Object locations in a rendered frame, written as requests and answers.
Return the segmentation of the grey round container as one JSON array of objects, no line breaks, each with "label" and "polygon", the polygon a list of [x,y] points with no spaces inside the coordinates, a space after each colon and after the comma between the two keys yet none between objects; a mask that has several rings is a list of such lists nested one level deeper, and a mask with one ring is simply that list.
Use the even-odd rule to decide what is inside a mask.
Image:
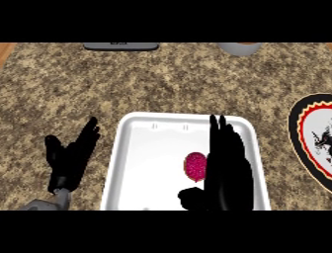
[{"label": "grey round container", "polygon": [[249,56],[258,52],[262,47],[261,42],[241,43],[241,42],[221,42],[219,46],[232,55]]}]

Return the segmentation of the dragon print plate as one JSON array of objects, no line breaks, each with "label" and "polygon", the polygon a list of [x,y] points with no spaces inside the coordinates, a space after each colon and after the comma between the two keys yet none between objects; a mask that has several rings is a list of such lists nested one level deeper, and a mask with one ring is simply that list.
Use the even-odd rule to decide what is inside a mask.
[{"label": "dragon print plate", "polygon": [[308,95],[295,103],[287,128],[302,165],[332,194],[332,94]]}]

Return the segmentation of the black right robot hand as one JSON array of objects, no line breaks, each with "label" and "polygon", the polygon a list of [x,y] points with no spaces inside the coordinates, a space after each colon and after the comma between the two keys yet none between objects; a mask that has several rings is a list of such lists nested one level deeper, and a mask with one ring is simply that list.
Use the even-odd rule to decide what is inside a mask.
[{"label": "black right robot hand", "polygon": [[255,176],[246,157],[241,135],[227,118],[210,116],[210,153],[207,155],[204,189],[178,194],[188,211],[252,211],[255,209]]}]

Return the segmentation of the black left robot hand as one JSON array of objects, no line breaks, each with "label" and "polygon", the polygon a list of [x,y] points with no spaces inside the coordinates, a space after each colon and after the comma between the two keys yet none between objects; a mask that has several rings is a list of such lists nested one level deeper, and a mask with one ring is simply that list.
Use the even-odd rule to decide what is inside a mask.
[{"label": "black left robot hand", "polygon": [[89,159],[101,137],[98,119],[90,118],[77,140],[62,146],[55,135],[46,137],[48,161],[54,168],[49,192],[68,189],[71,192],[79,188],[85,175]]}]

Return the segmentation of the dark grey flat appliance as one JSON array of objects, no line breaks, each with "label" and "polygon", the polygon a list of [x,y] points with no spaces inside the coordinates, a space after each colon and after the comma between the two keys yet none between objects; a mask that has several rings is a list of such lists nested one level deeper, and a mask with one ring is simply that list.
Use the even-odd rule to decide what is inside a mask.
[{"label": "dark grey flat appliance", "polygon": [[105,51],[147,51],[160,48],[157,42],[86,42],[83,46],[89,50]]}]

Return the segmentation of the white plastic tray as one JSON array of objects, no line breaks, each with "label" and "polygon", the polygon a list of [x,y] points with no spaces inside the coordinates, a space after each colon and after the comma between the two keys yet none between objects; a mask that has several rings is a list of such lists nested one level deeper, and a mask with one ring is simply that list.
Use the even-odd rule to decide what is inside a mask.
[{"label": "white plastic tray", "polygon": [[204,183],[188,178],[190,153],[210,151],[207,115],[138,112],[122,119],[101,208],[105,211],[179,211],[178,194]]}]

